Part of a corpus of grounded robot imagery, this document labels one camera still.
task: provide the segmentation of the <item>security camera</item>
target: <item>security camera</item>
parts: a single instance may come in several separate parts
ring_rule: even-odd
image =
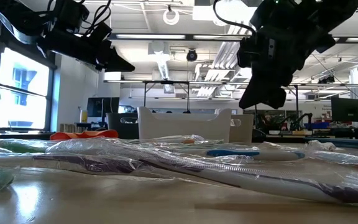
[[[186,57],[188,62],[194,62],[195,60],[197,60],[197,53],[195,49],[190,49],[189,52],[187,53],[187,57]]]

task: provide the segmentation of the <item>computer monitor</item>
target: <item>computer monitor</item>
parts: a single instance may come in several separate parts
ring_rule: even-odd
[[[333,121],[358,122],[358,100],[346,98],[331,98]]]
[[[103,117],[106,113],[118,113],[119,97],[93,97],[88,98],[88,117],[102,118],[102,105]]]

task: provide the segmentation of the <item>orange object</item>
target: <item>orange object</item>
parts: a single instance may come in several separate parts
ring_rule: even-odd
[[[68,140],[68,139],[95,138],[95,137],[118,138],[118,132],[116,130],[84,131],[82,133],[58,132],[51,135],[50,140]]]

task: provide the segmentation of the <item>wooden table surface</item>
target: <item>wooden table surface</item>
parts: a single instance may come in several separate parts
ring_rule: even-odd
[[[358,224],[358,206],[177,179],[22,169],[0,192],[0,223]]]

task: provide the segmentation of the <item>robotic arm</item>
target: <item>robotic arm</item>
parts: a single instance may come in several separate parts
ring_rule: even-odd
[[[118,56],[107,37],[111,28],[105,23],[90,35],[76,36],[89,16],[89,10],[74,0],[56,0],[52,11],[34,12],[15,0],[0,0],[0,21],[23,44],[34,44],[48,51],[74,57],[106,72],[131,72],[133,65]]]
[[[292,75],[301,70],[305,60],[317,50],[323,53],[335,45],[329,34],[350,18],[358,8],[358,0],[264,0],[250,23],[226,21],[252,32],[240,41],[237,53],[240,67],[252,69],[252,78],[246,88],[240,108],[246,109],[264,103],[278,109],[284,105],[286,93],[281,86],[292,82]]]

